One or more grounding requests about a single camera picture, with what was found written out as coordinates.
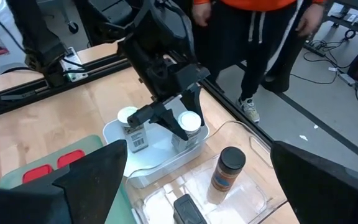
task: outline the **wooden table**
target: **wooden table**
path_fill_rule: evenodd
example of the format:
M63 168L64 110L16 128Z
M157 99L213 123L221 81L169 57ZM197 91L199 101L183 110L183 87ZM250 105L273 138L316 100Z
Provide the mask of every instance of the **wooden table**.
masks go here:
M116 51L116 44L104 44L79 52L89 62ZM41 78L35 72L12 72L0 76L0 90ZM234 118L206 91L201 92L204 117L211 132ZM59 150L90 134L102 135L106 123L116 119L125 106L138 108L151 102L150 93L138 81L132 68L125 69L59 95L0 115L0 178L8 172ZM236 126L232 133L218 133L208 149L188 166L200 164L228 145L239 146L247 155L247 171L277 203L285 195L277 181L265 149L249 143L251 133ZM298 223L288 203L263 223Z

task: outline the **clear plastic tray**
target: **clear plastic tray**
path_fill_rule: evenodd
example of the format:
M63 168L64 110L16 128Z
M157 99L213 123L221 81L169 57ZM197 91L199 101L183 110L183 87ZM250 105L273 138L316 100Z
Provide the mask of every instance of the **clear plastic tray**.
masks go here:
M143 189L126 180L126 191L139 223L175 223L173 203L189 194L208 223L258 223L285 201L285 195L270 162L269 148L237 121L224 123L202 144L199 157ZM228 146L246 154L246 165L228 192L211 185L220 152Z

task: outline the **red lid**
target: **red lid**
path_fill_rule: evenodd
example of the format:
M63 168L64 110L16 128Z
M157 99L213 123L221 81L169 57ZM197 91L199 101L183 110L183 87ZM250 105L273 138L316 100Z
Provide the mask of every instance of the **red lid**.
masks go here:
M53 171L52 166L48 164L29 170L23 175L23 184L30 182L31 180L35 180L39 177L45 176L51 173L52 171Z
M57 167L60 169L63 166L71 164L72 162L81 159L84 156L85 152L81 149L77 149L73 152L65 154L64 156L60 156L60 158L57 160Z

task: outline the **black jar lid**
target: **black jar lid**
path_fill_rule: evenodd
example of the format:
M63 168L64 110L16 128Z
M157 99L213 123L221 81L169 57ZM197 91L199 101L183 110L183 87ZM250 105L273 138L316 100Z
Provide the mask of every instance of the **black jar lid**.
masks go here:
M236 147L222 150L218 165L227 174L238 174L246 164L246 155Z

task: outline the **orange shirt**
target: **orange shirt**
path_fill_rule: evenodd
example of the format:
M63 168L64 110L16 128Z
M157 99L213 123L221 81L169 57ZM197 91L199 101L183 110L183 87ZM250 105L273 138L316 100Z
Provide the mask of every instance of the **orange shirt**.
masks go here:
M250 11L267 12L281 9L296 0L221 0L229 6ZM194 0L194 4L202 4L210 0ZM324 0L313 0L315 3L323 3Z

